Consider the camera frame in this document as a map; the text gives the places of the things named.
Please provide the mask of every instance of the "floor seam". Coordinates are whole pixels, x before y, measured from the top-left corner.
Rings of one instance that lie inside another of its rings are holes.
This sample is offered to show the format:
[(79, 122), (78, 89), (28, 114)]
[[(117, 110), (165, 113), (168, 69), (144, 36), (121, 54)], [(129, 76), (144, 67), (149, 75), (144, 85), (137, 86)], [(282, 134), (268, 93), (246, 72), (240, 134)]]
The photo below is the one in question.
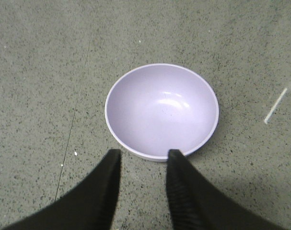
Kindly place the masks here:
[[(89, 45), (88, 45), (88, 50), (87, 50), (87, 55), (86, 55), (86, 60), (84, 62), (83, 70), (85, 69), (87, 61), (88, 61), (88, 55), (89, 55), (90, 45), (91, 45), (91, 41), (92, 41), (92, 36), (93, 36), (93, 29), (92, 29), (91, 36), (90, 36), (90, 41), (89, 41)], [(59, 176), (59, 179), (58, 179), (58, 185), (57, 185), (57, 189), (56, 189), (55, 201), (56, 201), (57, 196), (58, 196), (60, 180), (61, 180), (61, 177), (62, 177), (63, 167), (64, 167), (65, 159), (66, 159), (66, 156), (67, 156), (67, 152), (68, 152), (68, 146), (69, 146), (69, 142), (70, 142), (70, 135), (71, 135), (72, 129), (73, 129), (73, 124), (74, 124), (75, 114), (76, 114), (76, 108), (77, 108), (78, 101), (79, 101), (79, 96), (80, 96), (80, 93), (81, 93), (82, 81), (83, 81), (84, 75), (85, 75), (85, 72), (83, 71), (82, 78), (81, 78), (81, 84), (80, 84), (80, 87), (79, 87), (79, 90), (78, 90), (77, 101), (76, 101), (76, 104), (75, 104), (75, 107), (74, 107), (73, 119), (72, 119), (72, 123), (71, 123), (71, 126), (70, 126), (70, 133), (69, 133), (67, 145), (66, 145), (66, 148), (65, 148), (63, 162), (62, 162), (62, 165), (61, 165), (61, 171), (60, 171), (60, 176)]]

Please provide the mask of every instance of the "gray floor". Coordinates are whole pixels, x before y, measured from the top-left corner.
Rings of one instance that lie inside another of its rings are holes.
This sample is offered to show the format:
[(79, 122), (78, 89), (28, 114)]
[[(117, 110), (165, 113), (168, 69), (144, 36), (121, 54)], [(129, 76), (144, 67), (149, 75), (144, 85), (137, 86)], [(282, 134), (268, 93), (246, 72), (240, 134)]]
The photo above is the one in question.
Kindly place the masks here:
[(156, 62), (199, 73), (217, 94), (216, 132), (189, 160), (291, 229), (291, 0), (0, 0), (0, 228), (121, 148), (112, 229), (172, 229), (165, 163), (123, 149), (104, 118), (114, 82)]

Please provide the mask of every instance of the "concrete floor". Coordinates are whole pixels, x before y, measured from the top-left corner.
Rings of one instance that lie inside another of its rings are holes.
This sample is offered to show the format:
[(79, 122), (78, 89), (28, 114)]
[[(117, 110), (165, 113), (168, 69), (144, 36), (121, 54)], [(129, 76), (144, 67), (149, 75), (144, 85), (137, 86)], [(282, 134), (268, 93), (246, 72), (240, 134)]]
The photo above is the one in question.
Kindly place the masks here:
[(291, 0), (0, 0), (0, 228), (121, 148), (112, 229), (172, 229), (166, 164), (123, 149), (104, 117), (115, 81), (156, 62), (200, 74), (219, 100), (218, 127), (193, 165), (291, 230)]

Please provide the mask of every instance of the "bowl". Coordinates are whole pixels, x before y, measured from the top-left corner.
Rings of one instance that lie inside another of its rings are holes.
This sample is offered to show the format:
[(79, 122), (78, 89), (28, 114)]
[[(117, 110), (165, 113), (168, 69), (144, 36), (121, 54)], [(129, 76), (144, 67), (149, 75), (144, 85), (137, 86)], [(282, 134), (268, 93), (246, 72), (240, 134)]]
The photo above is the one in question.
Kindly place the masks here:
[(114, 138), (137, 156), (166, 161), (208, 141), (219, 119), (216, 95), (198, 74), (173, 64), (131, 70), (111, 88), (105, 118)]

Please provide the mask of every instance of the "white mark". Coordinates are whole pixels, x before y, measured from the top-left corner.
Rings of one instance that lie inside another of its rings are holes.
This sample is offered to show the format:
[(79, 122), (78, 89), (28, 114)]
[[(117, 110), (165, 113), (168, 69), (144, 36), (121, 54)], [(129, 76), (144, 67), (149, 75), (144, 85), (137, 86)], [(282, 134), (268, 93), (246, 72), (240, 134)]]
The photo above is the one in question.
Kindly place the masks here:
[(265, 124), (268, 124), (268, 120), (269, 120), (270, 117), (272, 116), (274, 110), (276, 109), (276, 107), (278, 106), (279, 102), (281, 101), (281, 99), (282, 99), (283, 96), (285, 95), (286, 91), (287, 91), (287, 88), (285, 88), (285, 89), (283, 90), (283, 92), (281, 92), (279, 98), (276, 100), (276, 102), (275, 102), (274, 105), (272, 106), (270, 112), (268, 113), (268, 115), (266, 116), (266, 118), (265, 118), (265, 120), (264, 120)]

